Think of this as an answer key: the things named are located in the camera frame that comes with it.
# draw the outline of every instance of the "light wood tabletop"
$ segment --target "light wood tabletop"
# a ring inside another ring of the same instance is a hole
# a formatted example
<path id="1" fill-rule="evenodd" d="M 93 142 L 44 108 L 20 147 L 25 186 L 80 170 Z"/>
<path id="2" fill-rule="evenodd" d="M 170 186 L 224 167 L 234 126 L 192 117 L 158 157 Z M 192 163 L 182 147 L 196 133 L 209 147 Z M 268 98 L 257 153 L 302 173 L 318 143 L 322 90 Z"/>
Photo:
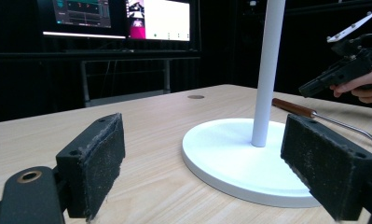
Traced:
<path id="1" fill-rule="evenodd" d="M 0 122 L 0 200 L 12 175 L 34 166 L 54 168 L 56 154 L 94 120 L 118 112 L 127 154 L 92 223 L 336 223 L 321 206 L 280 208 L 234 198 L 208 186 L 186 167 L 185 134 L 215 119 L 252 119 L 256 93 L 256 89 L 220 85 Z M 274 97 L 372 133 L 372 108 L 278 92 Z M 287 114 L 272 107 L 270 120 L 285 123 Z M 364 136 L 318 121 L 372 152 L 372 142 Z M 359 222 L 367 221 L 368 213 L 363 211 Z M 85 219 L 66 218 L 66 223 L 85 223 Z"/>

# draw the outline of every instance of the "computer screen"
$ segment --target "computer screen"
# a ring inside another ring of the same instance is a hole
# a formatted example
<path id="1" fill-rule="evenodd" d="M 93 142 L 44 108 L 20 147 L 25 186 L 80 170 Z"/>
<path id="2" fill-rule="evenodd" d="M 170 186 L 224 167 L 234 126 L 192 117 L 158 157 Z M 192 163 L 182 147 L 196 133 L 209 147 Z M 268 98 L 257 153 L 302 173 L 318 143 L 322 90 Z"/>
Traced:
<path id="1" fill-rule="evenodd" d="M 130 39 L 189 41 L 188 1 L 127 0 Z"/>
<path id="2" fill-rule="evenodd" d="M 43 35 L 126 38 L 126 0 L 37 0 Z"/>

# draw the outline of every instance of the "round white base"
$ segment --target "round white base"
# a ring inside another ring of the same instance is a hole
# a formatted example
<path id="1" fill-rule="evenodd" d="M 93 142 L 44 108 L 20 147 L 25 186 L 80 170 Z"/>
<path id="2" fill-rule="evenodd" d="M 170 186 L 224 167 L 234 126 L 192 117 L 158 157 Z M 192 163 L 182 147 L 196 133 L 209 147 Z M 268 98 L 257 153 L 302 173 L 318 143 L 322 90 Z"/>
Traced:
<path id="1" fill-rule="evenodd" d="M 183 139 L 187 167 L 208 185 L 252 203 L 278 207 L 320 204 L 281 158 L 284 124 L 269 122 L 265 147 L 251 144 L 253 119 L 220 119 Z"/>

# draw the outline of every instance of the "wooden handle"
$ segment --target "wooden handle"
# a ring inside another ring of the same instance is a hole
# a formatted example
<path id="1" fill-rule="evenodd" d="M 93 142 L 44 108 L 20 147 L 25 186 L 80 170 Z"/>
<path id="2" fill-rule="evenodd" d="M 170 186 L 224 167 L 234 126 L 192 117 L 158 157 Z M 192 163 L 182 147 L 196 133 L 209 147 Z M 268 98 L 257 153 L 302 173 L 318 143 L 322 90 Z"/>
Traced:
<path id="1" fill-rule="evenodd" d="M 297 115 L 302 115 L 302 116 L 305 116 L 305 117 L 308 117 L 308 118 L 311 118 L 311 119 L 314 118 L 313 113 L 315 113 L 315 111 L 312 110 L 312 109 L 306 108 L 304 106 L 295 105 L 295 104 L 292 104 L 290 102 L 280 100 L 278 98 L 273 98 L 272 104 L 274 106 L 277 106 L 277 107 L 283 109 L 283 110 L 287 110 L 291 113 L 294 113 L 294 114 L 297 114 Z"/>

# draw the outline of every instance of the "human hand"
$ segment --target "human hand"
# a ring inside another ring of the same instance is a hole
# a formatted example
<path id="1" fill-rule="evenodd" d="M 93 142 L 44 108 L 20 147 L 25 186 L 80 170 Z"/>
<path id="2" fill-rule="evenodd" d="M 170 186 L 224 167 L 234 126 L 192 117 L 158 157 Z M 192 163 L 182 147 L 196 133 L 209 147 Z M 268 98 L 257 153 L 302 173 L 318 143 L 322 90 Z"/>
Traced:
<path id="1" fill-rule="evenodd" d="M 344 92 L 350 91 L 352 95 L 359 98 L 359 100 L 366 104 L 372 104 L 372 89 L 362 89 L 361 86 L 372 84 L 372 71 L 364 76 L 355 78 L 347 83 L 339 85 L 332 85 L 330 89 L 334 92 L 335 97 L 339 97 Z"/>

